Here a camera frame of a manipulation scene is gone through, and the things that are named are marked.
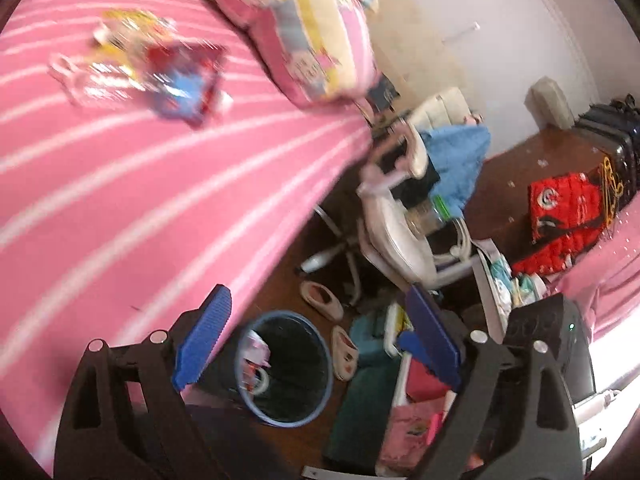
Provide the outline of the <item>yellow snack wrapper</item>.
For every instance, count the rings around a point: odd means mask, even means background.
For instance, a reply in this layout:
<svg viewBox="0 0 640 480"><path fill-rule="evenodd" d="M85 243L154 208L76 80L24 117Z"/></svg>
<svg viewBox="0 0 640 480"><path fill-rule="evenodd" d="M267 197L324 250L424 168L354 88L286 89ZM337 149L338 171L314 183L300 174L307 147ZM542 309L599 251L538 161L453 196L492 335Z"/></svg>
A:
<svg viewBox="0 0 640 480"><path fill-rule="evenodd" d="M177 36L176 22L141 9L111 9L101 15L93 31L92 59L112 63L137 77L145 69L150 47L171 42Z"/></svg>

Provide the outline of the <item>red bag with print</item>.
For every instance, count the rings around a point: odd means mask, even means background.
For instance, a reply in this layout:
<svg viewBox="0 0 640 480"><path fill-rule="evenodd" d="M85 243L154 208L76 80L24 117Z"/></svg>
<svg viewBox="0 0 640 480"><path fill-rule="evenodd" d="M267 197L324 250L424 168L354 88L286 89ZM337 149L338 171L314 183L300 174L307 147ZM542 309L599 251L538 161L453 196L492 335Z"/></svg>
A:
<svg viewBox="0 0 640 480"><path fill-rule="evenodd" d="M548 276L570 268L604 229L600 171L570 172L528 187L533 252L512 264L516 273Z"/></svg>

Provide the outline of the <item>blue cloth on chair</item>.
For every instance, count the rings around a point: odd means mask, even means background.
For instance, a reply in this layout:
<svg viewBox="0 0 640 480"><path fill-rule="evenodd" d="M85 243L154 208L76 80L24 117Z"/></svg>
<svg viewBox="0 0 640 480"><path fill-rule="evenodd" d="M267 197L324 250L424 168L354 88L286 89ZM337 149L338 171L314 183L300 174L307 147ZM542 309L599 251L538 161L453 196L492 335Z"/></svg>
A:
<svg viewBox="0 0 640 480"><path fill-rule="evenodd" d="M484 124L465 124L419 133L439 176L428 197L439 197L451 218L462 218L488 152L489 130Z"/></svg>

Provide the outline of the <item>colourful cartoon folded quilt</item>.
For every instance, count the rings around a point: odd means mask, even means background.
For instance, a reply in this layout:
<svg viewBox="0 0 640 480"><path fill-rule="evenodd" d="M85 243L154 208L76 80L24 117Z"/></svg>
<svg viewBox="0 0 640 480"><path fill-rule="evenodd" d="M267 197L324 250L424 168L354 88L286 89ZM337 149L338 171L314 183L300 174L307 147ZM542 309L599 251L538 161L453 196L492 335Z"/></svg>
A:
<svg viewBox="0 0 640 480"><path fill-rule="evenodd" d="M298 107L359 100L378 76L367 13L378 0L214 0Z"/></svg>

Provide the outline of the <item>pink striped bed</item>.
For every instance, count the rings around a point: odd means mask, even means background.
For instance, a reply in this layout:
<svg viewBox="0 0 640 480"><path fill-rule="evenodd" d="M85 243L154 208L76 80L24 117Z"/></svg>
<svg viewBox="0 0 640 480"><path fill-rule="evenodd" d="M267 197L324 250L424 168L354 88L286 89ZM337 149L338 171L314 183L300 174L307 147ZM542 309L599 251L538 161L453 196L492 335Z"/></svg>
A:
<svg viewBox="0 0 640 480"><path fill-rule="evenodd" d="M116 8L227 47L231 110L193 129L145 108L73 105L50 58L80 61ZM239 321L368 144L356 107L293 105L204 0L22 0L1 34L1 408L34 459L52 465L90 340L136 342L217 284Z"/></svg>

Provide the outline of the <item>clear plastic water bottle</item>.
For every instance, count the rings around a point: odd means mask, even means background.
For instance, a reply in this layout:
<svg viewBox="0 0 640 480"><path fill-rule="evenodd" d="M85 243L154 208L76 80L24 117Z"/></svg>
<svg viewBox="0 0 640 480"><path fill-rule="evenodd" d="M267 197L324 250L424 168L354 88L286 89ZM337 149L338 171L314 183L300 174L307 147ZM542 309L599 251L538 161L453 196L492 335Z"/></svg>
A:
<svg viewBox="0 0 640 480"><path fill-rule="evenodd" d="M146 102L148 92L143 81L143 70L134 77L112 63L76 64L62 54L50 57L49 70L62 84L70 102L78 106L141 107L156 114Z"/></svg>

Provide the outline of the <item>white office chair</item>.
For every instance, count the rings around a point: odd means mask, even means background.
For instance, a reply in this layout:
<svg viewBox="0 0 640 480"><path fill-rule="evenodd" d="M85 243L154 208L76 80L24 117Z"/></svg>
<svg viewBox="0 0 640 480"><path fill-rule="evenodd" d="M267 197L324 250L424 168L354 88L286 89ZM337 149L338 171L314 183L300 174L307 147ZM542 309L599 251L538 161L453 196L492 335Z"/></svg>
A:
<svg viewBox="0 0 640 480"><path fill-rule="evenodd" d="M319 206L314 212L334 233L338 243L310 256L296 269L305 278L345 255L352 274L353 306L361 297L356 255L361 254L401 290L414 283L441 289L466 278L480 264L473 252L466 223L445 202L421 191L407 207L399 191L408 184L434 177L435 166L420 133L461 126L472 115L458 87L430 96L406 116L397 116L373 129L378 146L361 168L357 194L361 217L355 234L347 235Z"/></svg>

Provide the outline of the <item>black suitcase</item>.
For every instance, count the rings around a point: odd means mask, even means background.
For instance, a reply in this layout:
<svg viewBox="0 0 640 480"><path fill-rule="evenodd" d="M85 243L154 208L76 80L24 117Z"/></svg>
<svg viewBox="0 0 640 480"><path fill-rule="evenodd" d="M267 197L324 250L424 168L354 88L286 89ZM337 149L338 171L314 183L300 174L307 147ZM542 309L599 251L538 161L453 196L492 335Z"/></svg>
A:
<svg viewBox="0 0 640 480"><path fill-rule="evenodd" d="M577 119L575 128L611 159L623 185L618 208L634 198L639 187L639 109L634 100L591 104Z"/></svg>

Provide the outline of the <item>red snack wrapper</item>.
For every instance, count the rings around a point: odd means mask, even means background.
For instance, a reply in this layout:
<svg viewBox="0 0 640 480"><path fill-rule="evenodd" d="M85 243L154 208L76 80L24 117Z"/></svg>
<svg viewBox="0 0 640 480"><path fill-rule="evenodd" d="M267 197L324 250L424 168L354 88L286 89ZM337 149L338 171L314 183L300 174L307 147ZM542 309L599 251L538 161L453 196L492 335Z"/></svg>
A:
<svg viewBox="0 0 640 480"><path fill-rule="evenodd" d="M228 49L207 41L173 41L148 47L143 81L146 102L163 118L183 120L194 128L233 105L221 89Z"/></svg>

